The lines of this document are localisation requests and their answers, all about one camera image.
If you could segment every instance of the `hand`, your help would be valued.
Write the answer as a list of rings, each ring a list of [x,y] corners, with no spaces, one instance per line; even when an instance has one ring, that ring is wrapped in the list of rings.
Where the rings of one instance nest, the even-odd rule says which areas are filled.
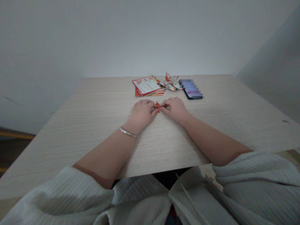
[[[155,117],[157,109],[150,113],[151,108],[156,104],[151,100],[140,100],[135,103],[130,119],[122,126],[128,132],[138,135]]]
[[[171,110],[168,110],[166,108],[168,105],[171,107]],[[160,106],[161,107],[159,109],[161,111],[163,111],[170,118],[172,118],[182,126],[184,125],[185,121],[187,121],[187,119],[191,117],[191,114],[185,108],[183,101],[178,97],[169,98],[168,100],[165,100]]]

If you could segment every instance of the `phone screen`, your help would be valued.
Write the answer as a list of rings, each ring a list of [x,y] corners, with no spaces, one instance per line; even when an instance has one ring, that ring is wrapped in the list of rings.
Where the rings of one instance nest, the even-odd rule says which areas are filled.
[[[195,82],[193,82],[193,80],[189,80],[189,79],[179,80],[179,84],[180,87],[184,90],[189,100],[204,98],[201,92],[199,91],[197,85],[195,85]]]

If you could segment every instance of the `white cardigan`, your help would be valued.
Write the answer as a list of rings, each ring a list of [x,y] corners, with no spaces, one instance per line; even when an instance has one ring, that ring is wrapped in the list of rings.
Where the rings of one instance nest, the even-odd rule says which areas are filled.
[[[152,175],[122,179],[106,190],[64,168],[25,195],[0,224],[164,224],[172,204],[183,224],[300,224],[300,174],[289,161],[250,152],[213,169],[223,192],[199,167],[170,191]]]

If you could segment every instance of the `wooden table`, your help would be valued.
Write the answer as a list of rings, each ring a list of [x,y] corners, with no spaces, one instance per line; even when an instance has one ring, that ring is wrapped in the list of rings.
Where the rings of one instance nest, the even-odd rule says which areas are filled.
[[[135,102],[180,97],[195,117],[265,153],[300,147],[300,125],[230,75],[194,79],[204,95],[183,91],[134,97],[133,79],[86,78],[0,179],[0,199],[24,195],[73,165],[126,122]],[[209,163],[187,132],[164,113],[139,135],[119,178]]]

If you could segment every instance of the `bangle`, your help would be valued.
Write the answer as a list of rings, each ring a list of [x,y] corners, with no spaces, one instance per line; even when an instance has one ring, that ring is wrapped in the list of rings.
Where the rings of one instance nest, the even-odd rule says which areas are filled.
[[[134,135],[134,134],[132,134],[132,133],[124,130],[122,127],[119,127],[119,131],[122,131],[123,133],[125,133],[125,134],[127,134],[127,135],[129,135],[131,137],[134,137],[134,138],[136,137],[136,135]]]

